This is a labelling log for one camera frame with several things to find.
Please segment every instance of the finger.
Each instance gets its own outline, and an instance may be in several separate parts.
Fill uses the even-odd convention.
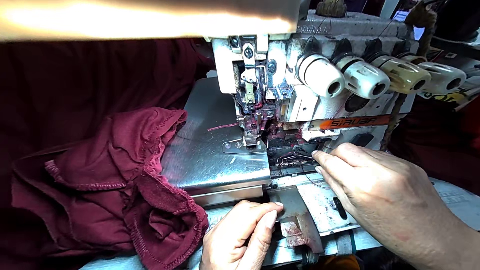
[[[354,168],[337,156],[323,151],[312,152],[313,158],[341,185],[348,186],[355,177]]]
[[[268,212],[273,210],[280,212],[283,209],[282,203],[247,204],[239,203],[221,221],[221,228],[224,228],[225,238],[235,240],[236,247],[240,247],[250,237],[259,220]]]
[[[331,175],[329,175],[324,169],[320,168],[322,175],[324,176],[325,182],[332,188],[335,195],[338,197],[342,203],[343,208],[351,214],[353,210],[353,205],[350,202],[350,199],[345,191],[345,187],[340,185]]]
[[[247,250],[243,255],[238,269],[259,270],[262,267],[268,247],[272,241],[272,228],[275,224],[277,211],[266,213],[258,222],[250,238]]]
[[[351,143],[343,143],[337,146],[331,155],[341,158],[353,167],[369,166],[377,162],[377,159],[363,151],[362,147]]]

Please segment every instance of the overlock sewing machine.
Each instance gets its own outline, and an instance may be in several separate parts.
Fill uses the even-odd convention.
[[[321,2],[299,15],[295,33],[208,37],[217,77],[197,82],[189,121],[162,161],[201,205],[284,203],[284,241],[307,245],[307,261],[324,252],[320,236],[359,227],[311,152],[344,142],[380,149],[417,93],[454,92],[466,78],[416,56],[412,27],[345,9]]]

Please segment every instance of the fingernail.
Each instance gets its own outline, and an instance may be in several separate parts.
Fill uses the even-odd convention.
[[[264,215],[265,226],[272,229],[276,221],[276,210],[270,211]]]
[[[323,176],[323,175],[322,175],[322,171],[320,170],[320,168],[321,168],[320,166],[317,166],[317,167],[315,167],[315,170],[316,170],[321,176]]]

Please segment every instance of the metal plate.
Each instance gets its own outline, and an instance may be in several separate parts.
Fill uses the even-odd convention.
[[[185,126],[165,149],[162,175],[191,195],[270,183],[266,152],[237,155],[222,152],[225,142],[241,138],[234,100],[222,94],[216,77],[197,81],[185,105]]]

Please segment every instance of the maroon garment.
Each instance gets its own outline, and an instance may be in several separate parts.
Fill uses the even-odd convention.
[[[42,256],[134,248],[149,270],[181,264],[208,227],[205,211],[160,175],[165,145],[186,116],[156,107],[117,113],[63,154],[53,149],[16,161],[12,206],[44,221],[53,243]]]
[[[92,137],[116,112],[182,109],[214,68],[191,39],[0,43],[0,207],[11,163]]]
[[[480,155],[471,147],[471,135],[461,130],[462,114],[454,111],[456,106],[415,97],[411,112],[393,130],[388,150],[431,177],[480,195]]]
[[[14,160],[22,158],[15,166],[26,174],[23,178],[45,177],[44,162],[62,149],[51,147],[92,137],[102,120],[116,112],[151,106],[181,109],[194,82],[213,67],[211,59],[196,52],[191,39],[0,43],[0,269],[75,269],[92,258],[44,256],[68,252],[58,253],[41,218],[11,207]],[[49,148],[41,155],[25,157]],[[26,188],[35,191],[26,200],[52,213],[65,213],[53,199],[49,201],[55,203],[46,204],[38,187],[29,184]],[[112,235],[128,237],[123,230],[105,234],[101,240],[107,243]],[[103,249],[102,255],[132,246],[123,241],[116,239],[110,245],[113,251]]]

